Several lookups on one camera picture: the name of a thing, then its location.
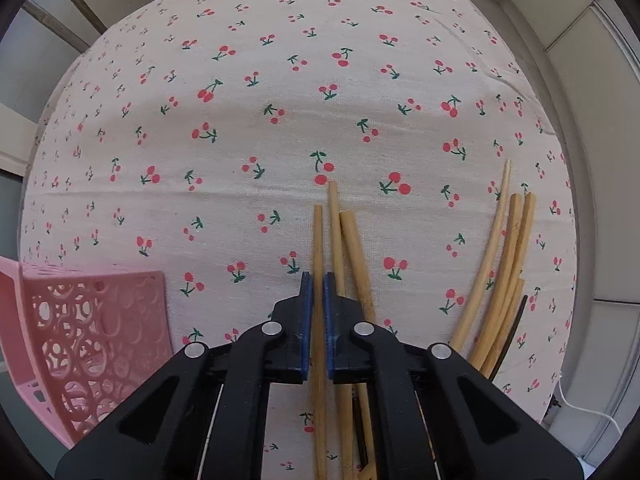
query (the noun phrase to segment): white cable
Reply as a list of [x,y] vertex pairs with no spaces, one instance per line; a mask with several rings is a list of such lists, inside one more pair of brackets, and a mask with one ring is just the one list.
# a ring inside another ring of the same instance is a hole
[[574,406],[568,400],[566,400],[564,398],[564,393],[562,392],[562,384],[560,383],[561,378],[562,378],[562,374],[560,374],[560,376],[558,377],[558,390],[560,390],[560,397],[562,397],[562,400],[569,408],[573,408],[574,410],[579,410],[581,412],[593,413],[593,415],[599,415],[599,416],[603,416],[604,418],[608,418],[612,422],[612,424],[616,427],[620,436],[622,436],[622,430],[620,430],[620,426],[612,416],[607,415],[606,413],[594,412],[593,410],[587,410],[586,408],[580,408],[578,406]]

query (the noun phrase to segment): pink basket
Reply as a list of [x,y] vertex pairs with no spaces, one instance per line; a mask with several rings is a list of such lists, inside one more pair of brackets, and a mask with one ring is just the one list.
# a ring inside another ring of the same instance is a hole
[[161,271],[0,257],[0,346],[14,385],[72,447],[172,355]]

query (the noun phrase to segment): triangular cutout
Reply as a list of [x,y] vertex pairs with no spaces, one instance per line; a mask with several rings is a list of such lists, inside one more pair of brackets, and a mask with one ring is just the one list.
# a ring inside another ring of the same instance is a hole
[[122,420],[118,428],[120,433],[144,444],[152,444],[158,436],[164,415],[179,382],[180,379],[177,376],[167,378],[157,390]]
[[485,444],[494,444],[518,431],[518,424],[478,389],[468,378],[458,378],[458,386],[471,417]]

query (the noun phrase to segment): silver screw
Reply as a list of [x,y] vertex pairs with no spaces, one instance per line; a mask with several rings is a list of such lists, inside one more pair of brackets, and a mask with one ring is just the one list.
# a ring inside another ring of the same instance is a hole
[[202,343],[189,343],[184,349],[184,354],[187,357],[196,358],[204,354],[204,345]]
[[447,345],[443,345],[442,343],[438,343],[431,347],[431,353],[437,359],[448,359],[451,357],[451,348]]
[[353,331],[358,335],[371,335],[373,334],[373,325],[366,321],[361,321],[354,325]]
[[282,330],[282,325],[277,321],[267,321],[262,326],[262,333],[266,335],[276,335]]

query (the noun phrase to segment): tablecloth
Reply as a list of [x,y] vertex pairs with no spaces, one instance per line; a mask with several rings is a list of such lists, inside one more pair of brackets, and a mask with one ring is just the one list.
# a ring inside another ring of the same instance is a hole
[[[540,420],[571,325],[571,185],[532,87],[470,0],[137,10],[79,57],[44,111],[20,254],[160,269],[174,350],[220,345],[296,294],[312,205],[332,178],[357,214],[378,319],[427,346],[449,339],[465,307],[507,157],[509,192],[538,204],[530,300],[495,385]],[[272,388],[263,478],[312,477],[313,424],[306,386]]]

